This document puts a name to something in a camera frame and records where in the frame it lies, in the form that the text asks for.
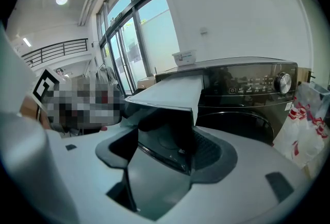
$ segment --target metal railing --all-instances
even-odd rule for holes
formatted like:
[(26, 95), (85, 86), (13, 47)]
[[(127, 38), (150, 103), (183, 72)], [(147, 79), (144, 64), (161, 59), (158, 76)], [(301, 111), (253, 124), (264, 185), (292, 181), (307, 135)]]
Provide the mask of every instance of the metal railing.
[(22, 58), (28, 66), (34, 67), (55, 58), (87, 51), (87, 40), (76, 39), (45, 46), (22, 55)]

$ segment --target fluorescent light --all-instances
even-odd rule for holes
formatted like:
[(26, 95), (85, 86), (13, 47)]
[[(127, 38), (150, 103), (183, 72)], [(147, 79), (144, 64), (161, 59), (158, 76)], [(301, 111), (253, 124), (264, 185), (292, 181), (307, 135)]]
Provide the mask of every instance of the fluorescent light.
[(25, 42), (25, 44), (27, 44), (28, 47), (31, 47), (31, 44), (29, 43), (29, 41), (26, 38), (23, 38), (23, 41)]
[(56, 3), (58, 5), (63, 5), (63, 4), (66, 4), (68, 0), (56, 0)]

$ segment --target control panel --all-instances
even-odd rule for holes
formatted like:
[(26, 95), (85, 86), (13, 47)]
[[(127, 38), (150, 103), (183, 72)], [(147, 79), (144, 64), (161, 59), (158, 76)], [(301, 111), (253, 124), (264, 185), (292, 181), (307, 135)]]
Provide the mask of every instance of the control panel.
[(203, 71), (205, 96), (282, 95), (295, 90), (296, 64), (212, 67)]

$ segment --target control knob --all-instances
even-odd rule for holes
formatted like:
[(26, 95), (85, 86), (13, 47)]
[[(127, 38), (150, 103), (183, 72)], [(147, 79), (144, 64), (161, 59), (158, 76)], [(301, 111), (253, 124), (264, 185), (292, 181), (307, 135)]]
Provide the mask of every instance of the control knob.
[(287, 73), (280, 73), (274, 82), (274, 87), (282, 94), (288, 93), (291, 88), (291, 76)]

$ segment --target washing machine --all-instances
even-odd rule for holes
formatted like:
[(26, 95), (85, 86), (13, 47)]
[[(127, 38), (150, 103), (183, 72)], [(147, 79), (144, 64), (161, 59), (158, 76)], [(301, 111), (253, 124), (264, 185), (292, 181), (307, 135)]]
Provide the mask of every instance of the washing machine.
[(156, 82), (202, 75), (196, 125), (271, 145), (290, 110), (297, 67), (273, 58), (224, 58), (175, 67), (156, 75)]

